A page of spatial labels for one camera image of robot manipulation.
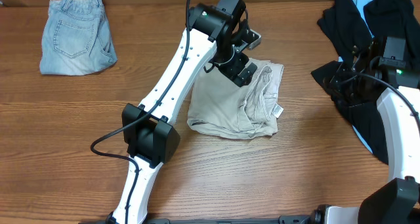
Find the beige cotton shorts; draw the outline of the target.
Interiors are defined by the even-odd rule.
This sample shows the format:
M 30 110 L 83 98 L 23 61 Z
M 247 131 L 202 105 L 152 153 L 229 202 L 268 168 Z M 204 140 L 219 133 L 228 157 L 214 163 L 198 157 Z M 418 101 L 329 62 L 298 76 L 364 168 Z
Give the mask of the beige cotton shorts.
M 283 112 L 278 94 L 284 66 L 249 59 L 257 66 L 249 85 L 238 87 L 218 69 L 200 72 L 194 82 L 187 124 L 205 135 L 254 139 L 278 132 Z

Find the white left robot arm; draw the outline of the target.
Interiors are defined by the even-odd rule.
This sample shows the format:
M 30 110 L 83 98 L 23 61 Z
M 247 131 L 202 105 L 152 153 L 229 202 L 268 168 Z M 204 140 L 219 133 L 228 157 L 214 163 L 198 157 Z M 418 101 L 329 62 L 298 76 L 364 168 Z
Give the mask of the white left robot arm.
M 243 0 L 187 6 L 186 28 L 168 67 L 138 106 L 127 104 L 123 109 L 129 169 L 120 203 L 107 223 L 145 221 L 157 174 L 180 143 L 173 126 L 198 74 L 217 69 L 234 85 L 248 85 L 257 67 L 243 50 L 260 42 L 261 36 L 249 28 Z

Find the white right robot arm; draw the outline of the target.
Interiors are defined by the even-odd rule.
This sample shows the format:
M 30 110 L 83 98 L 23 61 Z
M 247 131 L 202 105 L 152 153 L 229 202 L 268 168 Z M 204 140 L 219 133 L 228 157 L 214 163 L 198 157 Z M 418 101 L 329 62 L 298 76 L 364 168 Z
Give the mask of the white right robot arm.
M 325 83 L 351 106 L 372 101 L 385 130 L 388 182 L 358 207 L 326 206 L 322 223 L 419 222 L 419 72 L 408 68 L 406 41 L 376 37 L 352 66 Z

